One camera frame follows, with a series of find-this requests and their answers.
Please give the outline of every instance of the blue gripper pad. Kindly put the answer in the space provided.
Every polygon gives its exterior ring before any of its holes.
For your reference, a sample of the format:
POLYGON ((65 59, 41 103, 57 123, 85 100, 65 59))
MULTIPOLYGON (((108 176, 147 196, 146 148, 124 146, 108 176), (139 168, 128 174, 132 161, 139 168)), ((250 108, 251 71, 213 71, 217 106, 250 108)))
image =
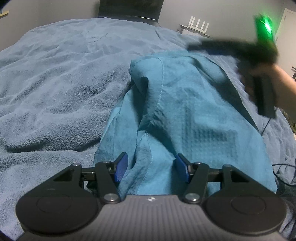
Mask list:
POLYGON ((121 182, 123 175, 128 167, 128 155, 125 152, 123 152, 120 154, 118 158, 120 158, 120 160, 116 164, 116 172, 114 174, 114 180, 117 183, 121 182))
POLYGON ((188 173, 188 168, 185 162, 182 160, 182 158, 178 155, 176 155, 175 159, 175 167, 177 169, 177 172, 179 174, 179 177, 186 183, 190 182, 190 174, 188 173))

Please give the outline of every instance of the blue garment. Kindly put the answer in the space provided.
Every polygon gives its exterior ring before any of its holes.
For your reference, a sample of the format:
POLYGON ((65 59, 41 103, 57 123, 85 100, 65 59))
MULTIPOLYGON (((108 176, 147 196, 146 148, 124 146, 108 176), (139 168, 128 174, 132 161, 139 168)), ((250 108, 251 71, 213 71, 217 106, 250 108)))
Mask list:
MULTIPOLYGON (((266 146, 226 73, 202 54, 161 53, 132 61, 131 89, 113 109, 94 164, 128 154, 126 194, 181 194, 173 165, 182 153, 211 168, 231 164, 272 191, 266 146)), ((217 185, 209 185, 211 195, 217 185)))

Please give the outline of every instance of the gray ribbed surface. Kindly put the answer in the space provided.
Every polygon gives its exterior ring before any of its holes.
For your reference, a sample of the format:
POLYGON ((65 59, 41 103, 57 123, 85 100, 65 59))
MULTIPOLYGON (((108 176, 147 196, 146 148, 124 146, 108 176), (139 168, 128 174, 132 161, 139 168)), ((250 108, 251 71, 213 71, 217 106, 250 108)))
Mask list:
POLYGON ((127 196, 115 205, 105 205, 100 215, 84 229, 60 238, 24 234, 19 241, 285 241, 278 233, 242 237, 215 226, 198 205, 181 202, 177 196, 127 196))

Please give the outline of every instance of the silver screw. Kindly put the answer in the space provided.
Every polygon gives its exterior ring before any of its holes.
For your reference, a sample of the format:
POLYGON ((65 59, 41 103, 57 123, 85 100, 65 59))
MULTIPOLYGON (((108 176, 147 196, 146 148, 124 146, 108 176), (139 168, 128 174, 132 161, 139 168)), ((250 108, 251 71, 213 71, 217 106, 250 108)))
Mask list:
POLYGON ((108 193, 104 196, 104 199, 108 202, 115 202, 119 199, 119 196, 115 193, 108 193))
POLYGON ((185 195, 185 198, 190 202, 198 202, 200 199, 200 196, 196 193, 187 193, 185 195))

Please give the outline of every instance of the television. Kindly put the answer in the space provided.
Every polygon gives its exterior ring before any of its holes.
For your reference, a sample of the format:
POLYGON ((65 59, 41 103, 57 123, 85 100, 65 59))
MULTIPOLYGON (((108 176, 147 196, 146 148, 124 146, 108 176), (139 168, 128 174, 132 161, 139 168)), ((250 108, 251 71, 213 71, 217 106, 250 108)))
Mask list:
POLYGON ((158 22, 163 0, 101 0, 99 17, 158 22))

